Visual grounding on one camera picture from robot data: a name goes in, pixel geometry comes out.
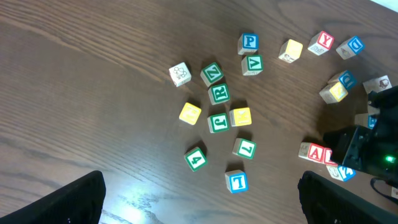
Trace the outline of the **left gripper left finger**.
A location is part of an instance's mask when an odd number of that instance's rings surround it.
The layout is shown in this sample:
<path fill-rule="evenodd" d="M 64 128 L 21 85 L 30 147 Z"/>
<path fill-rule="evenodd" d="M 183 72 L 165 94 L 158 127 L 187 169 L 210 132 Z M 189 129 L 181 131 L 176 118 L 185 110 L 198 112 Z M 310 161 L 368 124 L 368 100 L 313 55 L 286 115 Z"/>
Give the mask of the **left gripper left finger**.
<path fill-rule="evenodd" d="M 95 170 L 24 208 L 1 218 L 2 224 L 98 224 L 106 186 Z"/>

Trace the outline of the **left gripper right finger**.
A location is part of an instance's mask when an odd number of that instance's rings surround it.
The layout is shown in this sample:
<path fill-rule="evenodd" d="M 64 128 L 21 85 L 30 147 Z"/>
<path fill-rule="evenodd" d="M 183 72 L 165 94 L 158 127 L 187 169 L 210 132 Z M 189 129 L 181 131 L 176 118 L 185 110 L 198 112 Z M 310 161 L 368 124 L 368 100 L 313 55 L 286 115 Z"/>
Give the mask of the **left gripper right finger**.
<path fill-rule="evenodd" d="M 309 224 L 397 224 L 397 215 L 312 171 L 303 173 L 298 190 Z"/>

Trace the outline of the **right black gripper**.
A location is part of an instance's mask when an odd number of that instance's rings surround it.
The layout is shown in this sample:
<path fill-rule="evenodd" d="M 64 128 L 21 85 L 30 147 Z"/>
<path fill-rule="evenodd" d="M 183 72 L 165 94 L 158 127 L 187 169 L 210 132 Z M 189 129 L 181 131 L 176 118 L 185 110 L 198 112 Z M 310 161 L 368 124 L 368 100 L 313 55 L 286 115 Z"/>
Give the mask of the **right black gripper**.
<path fill-rule="evenodd" d="M 333 162 L 381 179 L 397 178 L 397 127 L 348 126 L 323 135 Z"/>

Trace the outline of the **blue 2 block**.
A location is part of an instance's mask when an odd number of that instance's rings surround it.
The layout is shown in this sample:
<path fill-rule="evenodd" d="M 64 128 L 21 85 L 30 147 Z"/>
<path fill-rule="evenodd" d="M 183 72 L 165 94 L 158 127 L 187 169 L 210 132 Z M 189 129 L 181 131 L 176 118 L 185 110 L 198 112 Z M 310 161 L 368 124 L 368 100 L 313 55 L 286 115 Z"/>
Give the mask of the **blue 2 block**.
<path fill-rule="evenodd" d="M 355 170 L 344 166 L 326 166 L 331 178 L 346 182 L 352 179 L 356 172 Z"/>

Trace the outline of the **red A block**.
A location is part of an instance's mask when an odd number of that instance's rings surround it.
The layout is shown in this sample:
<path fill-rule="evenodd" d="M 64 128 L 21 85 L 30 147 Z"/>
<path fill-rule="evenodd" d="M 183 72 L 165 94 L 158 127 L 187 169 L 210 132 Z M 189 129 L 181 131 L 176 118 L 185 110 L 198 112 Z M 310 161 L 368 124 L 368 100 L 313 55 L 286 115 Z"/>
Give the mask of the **red A block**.
<path fill-rule="evenodd" d="M 325 148 L 311 142 L 302 142 L 298 156 L 316 163 L 323 163 L 325 157 Z"/>

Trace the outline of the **red I block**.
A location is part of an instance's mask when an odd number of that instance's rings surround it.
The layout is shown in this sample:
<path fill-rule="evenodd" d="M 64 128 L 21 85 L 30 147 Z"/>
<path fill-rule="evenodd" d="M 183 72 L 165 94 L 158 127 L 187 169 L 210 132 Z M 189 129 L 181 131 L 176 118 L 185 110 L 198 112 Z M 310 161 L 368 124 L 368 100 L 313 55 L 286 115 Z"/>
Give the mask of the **red I block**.
<path fill-rule="evenodd" d="M 327 165 L 327 166 L 334 166 L 334 167 L 338 166 L 337 163 L 332 161 L 331 155 L 332 155 L 332 150 L 330 148 L 326 147 L 325 148 L 325 156 L 324 156 L 324 159 L 323 159 L 323 163 L 325 165 Z"/>

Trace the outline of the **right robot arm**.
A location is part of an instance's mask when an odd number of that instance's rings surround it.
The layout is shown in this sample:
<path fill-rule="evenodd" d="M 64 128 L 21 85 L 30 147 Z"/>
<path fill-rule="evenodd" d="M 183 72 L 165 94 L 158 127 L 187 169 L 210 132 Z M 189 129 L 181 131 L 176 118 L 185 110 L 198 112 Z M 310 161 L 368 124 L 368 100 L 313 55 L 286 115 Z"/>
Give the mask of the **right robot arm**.
<path fill-rule="evenodd" d="M 379 109 L 372 129 L 355 124 L 325 133 L 323 141 L 333 162 L 397 187 L 397 87 L 371 92 L 368 102 Z"/>

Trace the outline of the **yellow block centre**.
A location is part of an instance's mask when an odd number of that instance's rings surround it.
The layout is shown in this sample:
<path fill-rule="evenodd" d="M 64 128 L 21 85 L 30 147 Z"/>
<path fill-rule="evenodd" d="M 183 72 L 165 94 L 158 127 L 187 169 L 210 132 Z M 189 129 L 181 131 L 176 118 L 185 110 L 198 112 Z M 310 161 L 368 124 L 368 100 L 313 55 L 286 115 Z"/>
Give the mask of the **yellow block centre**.
<path fill-rule="evenodd" d="M 342 83 L 335 82 L 324 87 L 319 94 L 326 104 L 333 104 L 339 103 L 348 96 L 348 91 Z"/>

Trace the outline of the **yellow block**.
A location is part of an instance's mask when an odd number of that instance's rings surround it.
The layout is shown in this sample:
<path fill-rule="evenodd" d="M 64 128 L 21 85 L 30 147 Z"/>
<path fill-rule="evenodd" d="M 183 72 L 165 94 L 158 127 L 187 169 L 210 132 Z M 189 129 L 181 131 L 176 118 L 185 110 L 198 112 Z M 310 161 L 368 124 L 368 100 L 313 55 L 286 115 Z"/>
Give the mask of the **yellow block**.
<path fill-rule="evenodd" d="M 348 96 L 348 91 L 342 83 L 335 82 L 324 87 L 319 94 L 326 104 L 333 104 L 339 103 Z"/>
<path fill-rule="evenodd" d="M 233 109 L 229 112 L 229 116 L 233 127 L 252 124 L 251 111 L 249 107 Z"/>
<path fill-rule="evenodd" d="M 186 102 L 181 110 L 179 119 L 190 125 L 195 125 L 201 113 L 201 108 Z"/>
<path fill-rule="evenodd" d="M 295 40 L 289 39 L 280 49 L 279 59 L 292 63 L 300 58 L 303 44 Z"/>

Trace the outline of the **plain picture block centre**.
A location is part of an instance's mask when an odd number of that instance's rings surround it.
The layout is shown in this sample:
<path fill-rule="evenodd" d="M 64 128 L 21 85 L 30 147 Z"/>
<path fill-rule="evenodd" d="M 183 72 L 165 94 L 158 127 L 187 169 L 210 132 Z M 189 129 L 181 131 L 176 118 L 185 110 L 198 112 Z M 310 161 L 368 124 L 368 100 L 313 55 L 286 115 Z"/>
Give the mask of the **plain picture block centre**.
<path fill-rule="evenodd" d="M 372 91 L 374 91 L 375 93 L 379 93 L 381 91 L 388 90 L 392 88 L 392 85 L 390 83 L 389 77 L 387 75 L 384 75 L 382 77 L 373 78 L 366 82 L 363 82 L 363 87 L 365 92 L 369 94 Z"/>

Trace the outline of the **plain picture block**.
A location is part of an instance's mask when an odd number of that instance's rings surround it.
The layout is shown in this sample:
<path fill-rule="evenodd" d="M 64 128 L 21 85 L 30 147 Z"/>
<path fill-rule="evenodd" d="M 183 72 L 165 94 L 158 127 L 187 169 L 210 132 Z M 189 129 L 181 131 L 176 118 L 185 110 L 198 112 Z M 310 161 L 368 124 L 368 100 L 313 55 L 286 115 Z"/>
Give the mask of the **plain picture block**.
<path fill-rule="evenodd" d="M 388 90 L 392 88 L 392 85 L 390 83 L 389 77 L 387 75 L 384 75 L 382 77 L 373 78 L 366 82 L 363 82 L 363 87 L 365 92 L 369 94 L 372 91 L 374 91 L 375 93 L 379 93 L 381 91 Z"/>
<path fill-rule="evenodd" d="M 169 68 L 169 73 L 176 87 L 182 86 L 192 79 L 192 75 L 185 62 Z"/>

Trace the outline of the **blue D block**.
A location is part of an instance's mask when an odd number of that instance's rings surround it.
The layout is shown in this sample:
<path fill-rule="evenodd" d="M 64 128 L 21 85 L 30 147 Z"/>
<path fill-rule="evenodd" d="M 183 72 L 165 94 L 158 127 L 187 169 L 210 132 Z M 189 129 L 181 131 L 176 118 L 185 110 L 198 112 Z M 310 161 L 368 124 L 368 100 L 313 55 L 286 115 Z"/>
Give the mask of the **blue D block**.
<path fill-rule="evenodd" d="M 331 77 L 328 80 L 327 84 L 332 84 L 336 82 L 340 82 L 346 90 L 350 91 L 350 89 L 352 89 L 357 84 L 357 79 L 355 79 L 355 77 L 349 70 L 345 70 Z"/>

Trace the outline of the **blue L block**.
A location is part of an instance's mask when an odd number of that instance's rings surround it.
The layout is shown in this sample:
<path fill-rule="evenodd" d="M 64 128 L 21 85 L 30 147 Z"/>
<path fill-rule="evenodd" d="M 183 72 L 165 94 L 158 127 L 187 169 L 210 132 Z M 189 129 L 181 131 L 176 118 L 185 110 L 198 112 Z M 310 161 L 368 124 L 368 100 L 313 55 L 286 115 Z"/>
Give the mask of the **blue L block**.
<path fill-rule="evenodd" d="M 227 189 L 232 194 L 245 192 L 248 190 L 248 180 L 245 172 L 241 170 L 232 170 L 225 173 Z"/>

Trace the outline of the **green L block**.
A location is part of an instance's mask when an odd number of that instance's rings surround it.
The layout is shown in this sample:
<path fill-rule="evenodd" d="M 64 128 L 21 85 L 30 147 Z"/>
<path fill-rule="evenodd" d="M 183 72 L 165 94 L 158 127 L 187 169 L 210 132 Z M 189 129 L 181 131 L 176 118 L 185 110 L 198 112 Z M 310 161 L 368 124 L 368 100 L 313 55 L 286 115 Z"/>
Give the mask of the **green L block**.
<path fill-rule="evenodd" d="M 233 147 L 233 154 L 245 159 L 253 159 L 257 144 L 243 138 L 237 138 Z"/>

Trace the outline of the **blue C block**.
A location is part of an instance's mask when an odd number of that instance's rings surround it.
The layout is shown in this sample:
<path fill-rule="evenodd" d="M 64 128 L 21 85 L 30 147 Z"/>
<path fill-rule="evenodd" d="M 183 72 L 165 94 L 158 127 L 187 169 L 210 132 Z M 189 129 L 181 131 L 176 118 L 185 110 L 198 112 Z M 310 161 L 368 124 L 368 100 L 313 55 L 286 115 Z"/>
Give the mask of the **blue C block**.
<path fill-rule="evenodd" d="M 364 42 L 358 36 L 354 36 L 344 41 L 340 46 L 338 46 L 336 48 L 336 52 L 343 60 L 346 60 L 356 56 L 362 50 L 364 50 L 364 48 L 365 48 Z"/>

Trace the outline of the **red Y block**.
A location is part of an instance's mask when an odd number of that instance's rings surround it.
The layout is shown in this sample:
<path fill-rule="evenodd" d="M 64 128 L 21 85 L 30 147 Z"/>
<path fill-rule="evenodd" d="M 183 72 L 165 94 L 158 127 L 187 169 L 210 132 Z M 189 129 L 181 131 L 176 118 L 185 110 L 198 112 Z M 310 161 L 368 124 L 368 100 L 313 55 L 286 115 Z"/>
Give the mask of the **red Y block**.
<path fill-rule="evenodd" d="M 315 55 L 322 55 L 331 49 L 334 39 L 332 35 L 321 31 L 311 39 L 308 50 Z"/>

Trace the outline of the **yellow block middle left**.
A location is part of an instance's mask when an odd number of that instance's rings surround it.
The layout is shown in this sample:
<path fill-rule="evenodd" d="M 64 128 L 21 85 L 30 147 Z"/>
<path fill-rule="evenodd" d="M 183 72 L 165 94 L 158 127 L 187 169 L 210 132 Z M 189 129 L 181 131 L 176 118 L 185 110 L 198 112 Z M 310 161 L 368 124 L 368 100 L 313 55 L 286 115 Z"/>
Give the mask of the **yellow block middle left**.
<path fill-rule="evenodd" d="M 252 124 L 251 111 L 249 107 L 233 109 L 229 112 L 229 116 L 233 127 Z"/>

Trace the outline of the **yellow block upper left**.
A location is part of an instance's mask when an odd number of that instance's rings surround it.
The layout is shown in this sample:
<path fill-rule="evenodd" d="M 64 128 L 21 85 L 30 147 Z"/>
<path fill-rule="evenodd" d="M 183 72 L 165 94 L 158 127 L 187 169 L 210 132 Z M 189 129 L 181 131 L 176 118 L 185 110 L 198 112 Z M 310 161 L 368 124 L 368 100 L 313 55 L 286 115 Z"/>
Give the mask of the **yellow block upper left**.
<path fill-rule="evenodd" d="M 300 58 L 303 44 L 295 40 L 289 39 L 280 49 L 279 59 L 292 63 Z"/>

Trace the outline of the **green 4 block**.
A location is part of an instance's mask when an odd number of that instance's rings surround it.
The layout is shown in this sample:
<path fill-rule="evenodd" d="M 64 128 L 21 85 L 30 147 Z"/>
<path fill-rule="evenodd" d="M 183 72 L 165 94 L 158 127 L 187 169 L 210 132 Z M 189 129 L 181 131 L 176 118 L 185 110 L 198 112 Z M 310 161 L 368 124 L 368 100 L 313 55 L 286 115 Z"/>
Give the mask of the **green 4 block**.
<path fill-rule="evenodd" d="M 184 158 L 193 172 L 196 172 L 208 163 L 206 156 L 199 147 L 194 147 L 188 151 L 184 155 Z"/>

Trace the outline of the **green J block left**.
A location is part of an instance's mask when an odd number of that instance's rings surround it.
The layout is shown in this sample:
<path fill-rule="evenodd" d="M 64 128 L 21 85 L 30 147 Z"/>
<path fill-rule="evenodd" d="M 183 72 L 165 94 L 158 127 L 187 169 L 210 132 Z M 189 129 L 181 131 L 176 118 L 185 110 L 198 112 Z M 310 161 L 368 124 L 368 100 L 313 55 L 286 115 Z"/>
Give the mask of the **green J block left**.
<path fill-rule="evenodd" d="M 214 114 L 207 118 L 210 133 L 220 133 L 229 130 L 228 116 L 226 113 Z"/>

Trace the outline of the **yellow block far left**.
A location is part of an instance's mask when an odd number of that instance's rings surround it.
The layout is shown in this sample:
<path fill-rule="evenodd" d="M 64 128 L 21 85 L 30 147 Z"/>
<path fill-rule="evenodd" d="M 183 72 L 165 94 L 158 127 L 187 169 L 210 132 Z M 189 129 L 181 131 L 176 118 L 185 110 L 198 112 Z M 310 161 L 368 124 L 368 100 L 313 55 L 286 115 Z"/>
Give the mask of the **yellow block far left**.
<path fill-rule="evenodd" d="M 190 125 L 195 125 L 201 113 L 201 108 L 186 102 L 181 110 L 179 119 Z"/>

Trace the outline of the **green V block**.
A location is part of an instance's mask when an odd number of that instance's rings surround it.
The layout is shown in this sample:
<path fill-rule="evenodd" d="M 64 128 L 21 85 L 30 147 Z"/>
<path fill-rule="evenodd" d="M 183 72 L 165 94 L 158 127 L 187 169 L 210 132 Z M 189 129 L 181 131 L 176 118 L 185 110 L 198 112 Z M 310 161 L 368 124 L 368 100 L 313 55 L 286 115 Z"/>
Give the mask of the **green V block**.
<path fill-rule="evenodd" d="M 258 75 L 264 70 L 262 55 L 246 55 L 241 61 L 241 66 L 244 76 Z"/>

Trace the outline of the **green R block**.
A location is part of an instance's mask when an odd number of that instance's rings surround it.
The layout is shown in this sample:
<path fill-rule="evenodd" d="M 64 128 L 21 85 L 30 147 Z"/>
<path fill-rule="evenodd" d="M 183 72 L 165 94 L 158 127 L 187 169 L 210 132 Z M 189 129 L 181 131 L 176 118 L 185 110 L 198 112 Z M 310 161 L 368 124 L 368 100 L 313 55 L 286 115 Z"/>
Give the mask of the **green R block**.
<path fill-rule="evenodd" d="M 225 83 L 210 87 L 208 94 L 212 105 L 225 103 L 230 100 L 229 89 Z"/>

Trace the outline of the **blue P block left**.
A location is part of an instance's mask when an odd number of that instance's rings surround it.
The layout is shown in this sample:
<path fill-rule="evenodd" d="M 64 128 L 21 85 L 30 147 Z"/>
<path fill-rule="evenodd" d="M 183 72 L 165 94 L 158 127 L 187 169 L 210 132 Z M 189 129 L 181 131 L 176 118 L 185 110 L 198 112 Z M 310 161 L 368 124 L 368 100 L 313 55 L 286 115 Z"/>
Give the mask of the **blue P block left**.
<path fill-rule="evenodd" d="M 259 49 L 259 37 L 254 33 L 243 33 L 238 40 L 238 55 L 253 54 Z"/>

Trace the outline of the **plain picture block left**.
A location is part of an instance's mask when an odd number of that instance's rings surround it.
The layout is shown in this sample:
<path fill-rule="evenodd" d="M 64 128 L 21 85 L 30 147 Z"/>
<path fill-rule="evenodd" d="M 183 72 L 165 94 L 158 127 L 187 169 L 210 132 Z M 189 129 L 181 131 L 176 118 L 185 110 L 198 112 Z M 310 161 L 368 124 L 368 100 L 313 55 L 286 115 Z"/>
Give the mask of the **plain picture block left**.
<path fill-rule="evenodd" d="M 192 75 L 185 62 L 169 68 L 169 73 L 176 87 L 182 86 L 192 79 Z"/>

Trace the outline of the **green Z block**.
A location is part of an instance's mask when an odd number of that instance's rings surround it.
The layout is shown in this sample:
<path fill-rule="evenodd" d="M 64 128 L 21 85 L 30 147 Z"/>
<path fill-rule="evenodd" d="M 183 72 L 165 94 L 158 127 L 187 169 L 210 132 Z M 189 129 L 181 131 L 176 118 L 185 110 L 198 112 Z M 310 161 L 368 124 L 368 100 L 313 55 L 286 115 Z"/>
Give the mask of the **green Z block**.
<path fill-rule="evenodd" d="M 218 64 L 216 62 L 213 62 L 202 69 L 200 76 L 205 82 L 205 85 L 207 87 L 210 87 L 212 84 L 222 79 L 224 77 L 224 74 Z"/>

